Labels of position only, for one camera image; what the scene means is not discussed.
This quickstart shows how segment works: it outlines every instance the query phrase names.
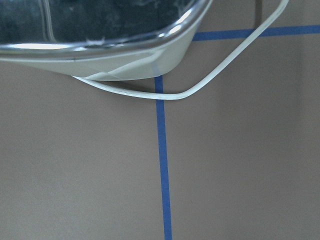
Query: blue grid line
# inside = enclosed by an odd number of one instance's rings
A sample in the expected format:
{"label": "blue grid line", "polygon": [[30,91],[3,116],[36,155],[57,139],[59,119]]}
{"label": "blue grid line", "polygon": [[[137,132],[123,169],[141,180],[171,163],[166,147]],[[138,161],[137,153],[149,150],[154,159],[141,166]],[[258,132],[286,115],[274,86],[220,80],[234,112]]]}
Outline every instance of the blue grid line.
{"label": "blue grid line", "polygon": [[[247,38],[253,31],[254,29],[197,32],[193,37],[193,41],[244,39]],[[260,35],[260,37],[306,34],[320,34],[320,25],[270,27],[267,28]]]}
{"label": "blue grid line", "polygon": [[[159,94],[163,94],[164,86],[163,86],[162,76],[155,77],[154,84],[155,84],[155,92]],[[169,186],[167,136],[166,136],[166,115],[165,115],[164,100],[156,100],[156,117],[157,117],[157,128],[158,128],[158,146],[159,146],[159,160],[160,160],[164,239],[172,240],[170,186]]]}

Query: black glossy surface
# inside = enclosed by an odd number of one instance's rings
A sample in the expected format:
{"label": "black glossy surface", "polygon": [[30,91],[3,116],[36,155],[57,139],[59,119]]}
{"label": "black glossy surface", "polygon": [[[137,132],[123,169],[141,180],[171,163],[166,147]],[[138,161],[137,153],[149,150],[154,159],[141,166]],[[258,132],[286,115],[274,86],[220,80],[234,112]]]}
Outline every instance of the black glossy surface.
{"label": "black glossy surface", "polygon": [[0,44],[101,41],[145,34],[172,24],[195,1],[1,0]]}

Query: white cord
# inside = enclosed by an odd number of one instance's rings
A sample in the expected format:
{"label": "white cord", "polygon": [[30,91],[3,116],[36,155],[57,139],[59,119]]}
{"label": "white cord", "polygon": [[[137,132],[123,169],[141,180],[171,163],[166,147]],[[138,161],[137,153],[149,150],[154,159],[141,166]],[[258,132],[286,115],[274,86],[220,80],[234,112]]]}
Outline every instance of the white cord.
{"label": "white cord", "polygon": [[180,93],[153,93],[144,91],[135,91],[115,86],[109,86],[100,82],[88,80],[82,77],[74,76],[74,78],[87,83],[96,88],[121,94],[131,97],[144,98],[144,99],[157,99],[157,100],[178,100],[189,97],[194,94],[206,84],[208,84],[214,77],[216,77],[223,69],[225,69],[243,50],[245,50],[260,34],[262,34],[285,10],[289,0],[281,0],[277,9],[253,32],[246,38],[229,56],[227,56],[212,72],[210,72],[204,79],[198,82],[193,87]]}

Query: gray surface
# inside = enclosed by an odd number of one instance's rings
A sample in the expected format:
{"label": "gray surface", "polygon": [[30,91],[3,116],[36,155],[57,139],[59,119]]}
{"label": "gray surface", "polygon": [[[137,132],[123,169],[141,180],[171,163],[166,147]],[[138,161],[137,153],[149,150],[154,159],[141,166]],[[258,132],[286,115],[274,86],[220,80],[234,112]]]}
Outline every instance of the gray surface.
{"label": "gray surface", "polygon": [[[237,4],[215,0],[200,30],[254,26],[253,1]],[[292,0],[274,26],[320,24],[319,7]],[[193,42],[165,89],[191,86],[240,41]],[[174,240],[320,238],[319,43],[259,38],[165,102]],[[1,239],[164,239],[154,101],[7,63],[0,82]]]}

